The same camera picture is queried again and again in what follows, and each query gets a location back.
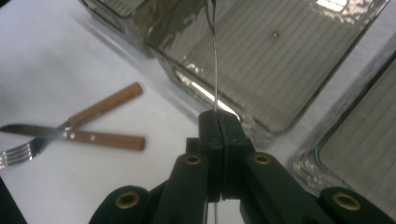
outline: white table surface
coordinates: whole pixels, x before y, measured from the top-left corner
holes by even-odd
[[[286,164],[333,102],[396,30],[390,2],[323,93],[288,134],[266,149]],[[126,185],[166,180],[206,109],[143,56],[95,21],[78,0],[12,0],[0,8],[0,126],[58,126],[138,81],[143,95],[81,127],[144,135],[143,152],[50,142],[32,161],[0,170],[28,223],[88,223],[103,199]],[[29,138],[0,133],[0,150]],[[243,223],[238,202],[221,203],[220,223]],[[210,210],[209,222],[213,223]]]

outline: glass tray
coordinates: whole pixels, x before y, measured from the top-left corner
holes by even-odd
[[[396,35],[290,160],[314,193],[351,188],[396,220]]]
[[[385,3],[217,1],[219,107],[237,114],[253,143],[266,147],[298,121]],[[204,1],[179,1],[154,23],[147,42],[167,75],[213,108]]]
[[[152,56],[145,44],[146,33],[149,27],[178,0],[79,1],[94,18],[147,56]]]

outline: glass baking dish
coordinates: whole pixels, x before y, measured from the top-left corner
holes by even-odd
[[[217,1],[219,107],[257,147],[287,132],[386,1]],[[212,35],[204,1],[181,0],[147,43],[178,86],[213,108]]]
[[[152,56],[145,44],[149,27],[178,0],[79,0],[82,5],[113,32],[137,49]]]
[[[396,220],[396,35],[290,160],[313,193],[353,189]]]

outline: fork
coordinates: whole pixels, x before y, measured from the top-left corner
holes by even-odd
[[[90,119],[94,119],[108,110],[121,105],[128,100],[132,100],[142,93],[140,85],[136,82],[132,85],[108,96],[84,110],[70,117],[67,122],[58,127],[58,129],[74,129]],[[22,144],[18,147],[0,152],[0,169],[4,169],[9,165],[18,164],[24,161],[31,161],[34,157],[39,155],[45,148],[45,145],[50,140],[42,138],[34,138],[30,142]]]

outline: wooden knife handle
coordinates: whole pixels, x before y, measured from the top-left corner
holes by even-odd
[[[76,128],[90,119],[93,119],[108,110],[121,105],[128,100],[132,100],[135,97],[142,94],[142,88],[139,83],[135,82],[132,85],[108,96],[106,99],[98,102],[95,105],[88,107],[87,109],[77,113],[76,115],[69,118],[70,127]]]
[[[68,131],[66,133],[66,139],[100,146],[123,147],[135,150],[143,150],[146,142],[145,138],[141,136],[114,133],[93,133],[77,130]]]

